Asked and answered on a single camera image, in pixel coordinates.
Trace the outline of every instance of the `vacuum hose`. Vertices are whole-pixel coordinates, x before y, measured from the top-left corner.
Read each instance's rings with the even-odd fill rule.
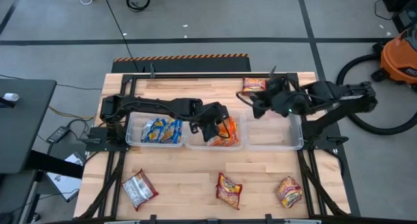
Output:
[[[380,54],[374,53],[370,55],[364,55],[364,56],[361,56],[352,60],[340,70],[338,78],[336,79],[336,84],[343,85],[343,81],[345,80],[347,72],[351,68],[353,68],[355,65],[362,63],[364,61],[372,61],[372,60],[379,61],[380,59],[381,59]],[[417,113],[414,114],[414,116],[412,116],[412,118],[408,120],[406,123],[400,126],[394,127],[394,128],[378,128],[378,127],[371,126],[370,124],[361,120],[355,114],[347,115],[347,117],[349,117],[349,119],[353,121],[353,123],[355,123],[357,126],[361,127],[362,129],[366,130],[367,132],[374,133],[377,135],[395,135],[397,133],[405,132],[417,124]]]

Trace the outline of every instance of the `caution stripe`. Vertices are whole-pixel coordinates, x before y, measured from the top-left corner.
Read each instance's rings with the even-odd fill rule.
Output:
[[[212,54],[212,55],[165,55],[158,57],[134,57],[134,58],[116,58],[113,62],[126,62],[126,61],[156,61],[156,60],[168,60],[168,59],[202,59],[202,58],[223,58],[223,57],[247,57],[248,54],[236,53],[236,54]]]

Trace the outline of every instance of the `wooden table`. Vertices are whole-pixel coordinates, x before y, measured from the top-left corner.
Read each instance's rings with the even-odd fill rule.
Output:
[[[315,81],[313,72],[299,72],[301,85]],[[122,74],[107,74],[101,99],[120,92]],[[242,88],[241,79],[140,79],[136,95],[144,98],[171,100],[174,98],[200,98],[204,103],[219,101],[229,110],[250,109],[235,97]],[[101,120],[96,118],[96,125]],[[333,200],[345,212],[349,205],[340,175],[337,159],[322,151],[316,151],[321,183]],[[86,211],[100,191],[108,152],[100,152],[85,166],[81,189],[74,216]],[[276,197],[275,189],[287,176],[293,177],[301,186],[301,172],[295,151],[258,152],[212,152],[180,149],[153,149],[131,147],[126,153],[122,181],[143,169],[153,183],[159,196],[144,204],[138,212],[132,206],[126,192],[121,188],[117,219],[263,219],[265,214],[273,218],[306,218],[308,212],[303,198],[292,208],[284,208]],[[215,196],[218,173],[223,172],[233,182],[243,184],[240,210],[234,210]],[[310,185],[315,211],[317,198]],[[106,215],[110,214],[113,190],[109,192]]]

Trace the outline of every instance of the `plastic bin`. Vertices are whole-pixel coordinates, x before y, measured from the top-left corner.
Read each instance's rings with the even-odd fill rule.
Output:
[[[200,132],[196,134],[192,134],[189,128],[189,125],[186,127],[186,139],[185,145],[190,149],[196,150],[224,150],[224,151],[236,151],[242,150],[244,147],[244,142],[242,140],[242,136],[244,135],[244,126],[245,126],[245,116],[237,113],[237,112],[230,112],[229,115],[233,117],[233,120],[236,122],[237,125],[237,138],[239,140],[238,143],[235,143],[232,146],[222,147],[222,146],[207,146],[207,143],[204,142],[203,134]]]
[[[131,113],[129,118],[129,123],[126,131],[126,142],[130,146],[140,146],[140,147],[155,147],[155,148],[179,148],[184,144],[185,136],[185,125],[187,122],[182,123],[182,137],[179,143],[142,143],[142,129],[148,120],[154,119],[170,119],[167,115],[153,114],[153,113]]]
[[[283,117],[267,111],[260,119],[255,119],[252,112],[247,112],[244,144],[248,150],[301,149],[304,145],[301,118],[292,114]]]

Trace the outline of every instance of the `ramen packet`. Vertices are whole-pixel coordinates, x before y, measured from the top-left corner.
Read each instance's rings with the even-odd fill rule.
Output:
[[[216,198],[221,199],[233,208],[239,210],[240,193],[242,192],[242,184],[234,184],[230,179],[226,178],[223,173],[219,173],[217,182]]]
[[[291,208],[295,203],[301,201],[302,189],[295,179],[290,176],[282,180],[276,191],[278,199],[286,208]]]
[[[242,93],[244,96],[250,96],[253,92],[265,91],[266,90],[266,79],[258,78],[243,78]]]

